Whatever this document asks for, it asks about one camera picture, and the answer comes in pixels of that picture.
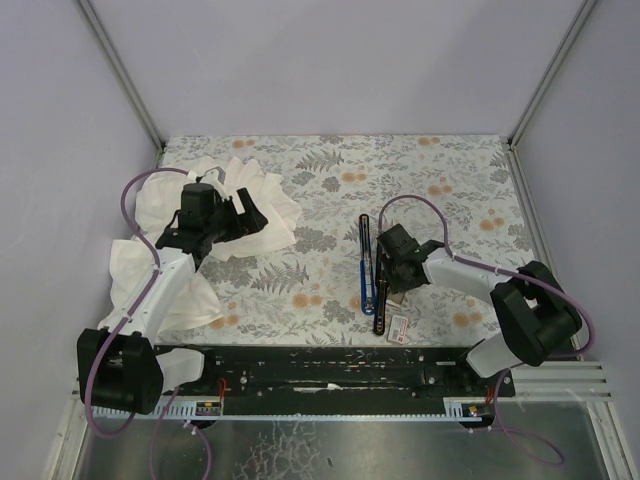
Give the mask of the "blue stapler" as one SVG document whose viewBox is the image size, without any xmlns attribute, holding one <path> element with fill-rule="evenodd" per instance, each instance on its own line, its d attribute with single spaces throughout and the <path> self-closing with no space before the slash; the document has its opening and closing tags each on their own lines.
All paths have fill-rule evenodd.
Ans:
<svg viewBox="0 0 640 480">
<path fill-rule="evenodd" d="M 376 311 L 376 289 L 370 235 L 370 219 L 367 214 L 358 218 L 360 244 L 361 310 L 365 315 Z"/>
</svg>

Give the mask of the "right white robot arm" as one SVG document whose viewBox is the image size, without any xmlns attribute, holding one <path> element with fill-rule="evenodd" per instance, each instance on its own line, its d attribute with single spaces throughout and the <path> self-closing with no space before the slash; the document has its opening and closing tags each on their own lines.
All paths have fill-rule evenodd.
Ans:
<svg viewBox="0 0 640 480">
<path fill-rule="evenodd" d="M 389 293 L 436 285 L 493 307 L 500 331 L 464 355 L 480 378 L 517 364 L 539 366 L 582 328 L 576 308 L 540 262 L 531 261 L 513 273 L 500 272 L 448 252 L 440 241 L 420 244 L 400 224 L 380 234 L 377 244 Z"/>
</svg>

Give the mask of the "red white staple box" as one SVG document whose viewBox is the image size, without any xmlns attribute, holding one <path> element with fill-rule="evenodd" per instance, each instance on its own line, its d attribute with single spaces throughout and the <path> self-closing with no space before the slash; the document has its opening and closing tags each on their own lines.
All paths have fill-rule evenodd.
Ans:
<svg viewBox="0 0 640 480">
<path fill-rule="evenodd" d="M 406 341 L 408 326 L 409 321 L 406 317 L 394 315 L 389 326 L 387 340 L 395 344 L 404 344 Z"/>
</svg>

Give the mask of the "black stapler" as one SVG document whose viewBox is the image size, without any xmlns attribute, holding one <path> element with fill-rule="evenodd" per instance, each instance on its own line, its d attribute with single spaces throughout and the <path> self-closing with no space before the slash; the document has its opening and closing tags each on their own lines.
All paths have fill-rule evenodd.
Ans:
<svg viewBox="0 0 640 480">
<path fill-rule="evenodd" d="M 376 250 L 375 267 L 375 287 L 376 306 L 373 320 L 373 332 L 377 336 L 382 336 L 386 329 L 386 301 L 388 295 L 388 284 L 384 270 L 384 252 L 380 246 Z"/>
</svg>

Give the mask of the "metal staple strip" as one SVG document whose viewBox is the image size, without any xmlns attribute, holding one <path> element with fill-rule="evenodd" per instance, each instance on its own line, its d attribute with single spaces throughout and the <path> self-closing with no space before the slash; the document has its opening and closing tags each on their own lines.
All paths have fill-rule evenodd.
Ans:
<svg viewBox="0 0 640 480">
<path fill-rule="evenodd" d="M 405 293 L 395 293 L 387 297 L 386 303 L 393 307 L 399 308 L 405 299 Z"/>
</svg>

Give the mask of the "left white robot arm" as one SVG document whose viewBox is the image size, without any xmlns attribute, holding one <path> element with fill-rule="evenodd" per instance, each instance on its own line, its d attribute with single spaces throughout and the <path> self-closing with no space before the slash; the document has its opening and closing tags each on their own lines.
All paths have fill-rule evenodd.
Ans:
<svg viewBox="0 0 640 480">
<path fill-rule="evenodd" d="M 190 183 L 180 208 L 151 249 L 152 263 L 123 306 L 77 340 L 78 380 L 87 409 L 151 413 L 162 393 L 199 380 L 205 356 L 191 348 L 159 354 L 154 345 L 180 291 L 217 243 L 261 232 L 268 224 L 248 189 L 224 197 Z"/>
</svg>

